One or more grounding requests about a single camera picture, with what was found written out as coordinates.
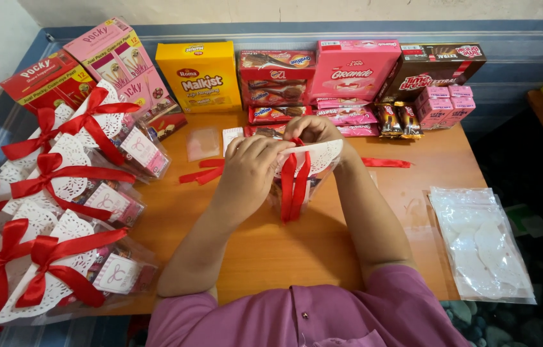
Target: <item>pink pocky box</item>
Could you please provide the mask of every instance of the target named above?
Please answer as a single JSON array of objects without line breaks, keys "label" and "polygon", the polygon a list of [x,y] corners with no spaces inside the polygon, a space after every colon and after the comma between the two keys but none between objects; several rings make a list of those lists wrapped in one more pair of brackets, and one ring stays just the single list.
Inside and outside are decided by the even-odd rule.
[{"label": "pink pocky box", "polygon": [[397,40],[319,41],[311,103],[317,98],[372,101],[400,53]]},{"label": "pink pocky box", "polygon": [[449,96],[452,98],[472,98],[473,91],[469,86],[448,86]]},{"label": "pink pocky box", "polygon": [[463,120],[475,109],[475,101],[473,98],[451,98],[450,100],[452,102],[453,110],[445,116],[437,128],[449,129]]},{"label": "pink pocky box", "polygon": [[422,130],[432,130],[438,127],[439,123],[453,109],[449,99],[428,99],[417,109],[417,116],[420,120]]},{"label": "pink pocky box", "polygon": [[377,137],[379,128],[376,124],[338,125],[336,127],[344,137]]},{"label": "pink pocky box", "polygon": [[[164,127],[173,124],[172,131],[186,123],[183,115],[180,119],[170,117],[180,114],[182,109],[169,95],[137,33],[123,19],[107,20],[67,43],[64,49],[93,79],[108,81],[118,94],[128,96],[128,102],[140,105],[145,114],[143,121],[151,133],[158,134],[150,124],[159,119],[166,119]],[[163,139],[172,131],[158,134],[158,138]]]},{"label": "pink pocky box", "polygon": [[428,99],[448,99],[449,89],[447,87],[427,86],[415,100],[415,106],[420,107]]},{"label": "pink pocky box", "polygon": [[358,98],[317,98],[318,109],[332,109],[335,107],[363,107],[370,102]]},{"label": "pink pocky box", "polygon": [[328,117],[334,125],[360,125],[376,123],[377,119],[368,107],[337,107],[317,110],[319,117]]}]

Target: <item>pink milk carton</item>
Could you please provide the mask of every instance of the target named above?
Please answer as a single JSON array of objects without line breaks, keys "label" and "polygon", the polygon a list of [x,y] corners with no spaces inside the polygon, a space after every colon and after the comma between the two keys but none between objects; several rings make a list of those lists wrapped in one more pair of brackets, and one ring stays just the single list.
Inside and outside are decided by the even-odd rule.
[{"label": "pink milk carton", "polygon": [[453,110],[439,123],[437,128],[449,129],[475,109],[473,98],[451,98]]},{"label": "pink milk carton", "polygon": [[372,101],[400,53],[397,40],[319,41],[311,103],[316,98]]},{"label": "pink milk carton", "polygon": [[[182,109],[168,94],[141,40],[121,18],[112,18],[64,46],[90,73],[111,83],[118,94],[141,105],[150,133],[163,139],[186,124]],[[170,117],[181,114],[181,117]],[[151,123],[162,119],[162,129]]]},{"label": "pink milk carton", "polygon": [[422,130],[432,130],[438,127],[439,123],[453,109],[449,99],[427,99],[417,109],[417,116],[420,120]]},{"label": "pink milk carton", "polygon": [[449,96],[452,98],[472,98],[473,91],[469,86],[448,86]]},{"label": "pink milk carton", "polygon": [[415,100],[415,106],[420,107],[428,99],[448,99],[449,89],[447,87],[427,86]]}]

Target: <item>pink shirt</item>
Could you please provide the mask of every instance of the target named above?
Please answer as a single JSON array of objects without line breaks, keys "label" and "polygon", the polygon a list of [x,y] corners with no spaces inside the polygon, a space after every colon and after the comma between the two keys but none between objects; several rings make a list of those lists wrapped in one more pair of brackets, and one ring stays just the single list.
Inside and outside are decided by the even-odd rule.
[{"label": "pink shirt", "polygon": [[414,269],[382,267],[367,288],[291,286],[220,307],[208,293],[167,298],[146,347],[469,346]]}]

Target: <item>hand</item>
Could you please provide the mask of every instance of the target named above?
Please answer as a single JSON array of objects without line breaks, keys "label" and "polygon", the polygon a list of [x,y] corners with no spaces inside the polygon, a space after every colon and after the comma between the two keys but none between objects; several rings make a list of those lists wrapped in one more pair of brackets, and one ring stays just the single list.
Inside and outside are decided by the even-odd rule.
[{"label": "hand", "polygon": [[261,135],[233,139],[227,146],[225,169],[210,207],[221,211],[221,216],[237,227],[265,201],[278,167],[278,153],[294,146]]},{"label": "hand", "polygon": [[284,130],[284,139],[291,140],[300,138],[305,143],[327,142],[335,139],[343,139],[343,151],[340,154],[340,161],[343,163],[348,157],[356,156],[357,152],[349,144],[340,131],[327,117],[318,115],[306,115],[291,119]]}]

